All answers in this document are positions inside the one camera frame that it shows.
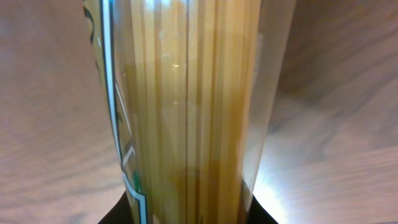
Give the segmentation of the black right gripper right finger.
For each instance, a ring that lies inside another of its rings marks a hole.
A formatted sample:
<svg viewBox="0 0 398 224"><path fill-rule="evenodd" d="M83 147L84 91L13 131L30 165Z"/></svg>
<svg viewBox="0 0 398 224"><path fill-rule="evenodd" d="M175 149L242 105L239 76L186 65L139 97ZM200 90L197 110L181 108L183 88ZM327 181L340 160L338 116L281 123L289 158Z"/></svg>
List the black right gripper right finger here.
<svg viewBox="0 0 398 224"><path fill-rule="evenodd" d="M256 197L253 197L247 224L278 224L278 222L261 206Z"/></svg>

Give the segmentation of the San Remo spaghetti packet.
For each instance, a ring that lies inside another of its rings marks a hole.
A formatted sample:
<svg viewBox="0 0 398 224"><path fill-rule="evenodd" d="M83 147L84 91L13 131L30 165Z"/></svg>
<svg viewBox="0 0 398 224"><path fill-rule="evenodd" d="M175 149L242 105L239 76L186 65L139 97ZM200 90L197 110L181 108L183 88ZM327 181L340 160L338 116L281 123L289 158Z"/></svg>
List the San Remo spaghetti packet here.
<svg viewBox="0 0 398 224"><path fill-rule="evenodd" d="M295 7L83 1L134 223L247 223Z"/></svg>

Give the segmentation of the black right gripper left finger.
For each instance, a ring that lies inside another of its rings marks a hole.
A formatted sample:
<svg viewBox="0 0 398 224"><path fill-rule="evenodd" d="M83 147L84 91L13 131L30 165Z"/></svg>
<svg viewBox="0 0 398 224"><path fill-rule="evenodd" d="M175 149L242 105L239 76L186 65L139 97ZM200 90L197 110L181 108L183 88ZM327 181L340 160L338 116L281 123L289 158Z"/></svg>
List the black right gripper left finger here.
<svg viewBox="0 0 398 224"><path fill-rule="evenodd" d="M134 224L127 193L124 192L115 206L98 224Z"/></svg>

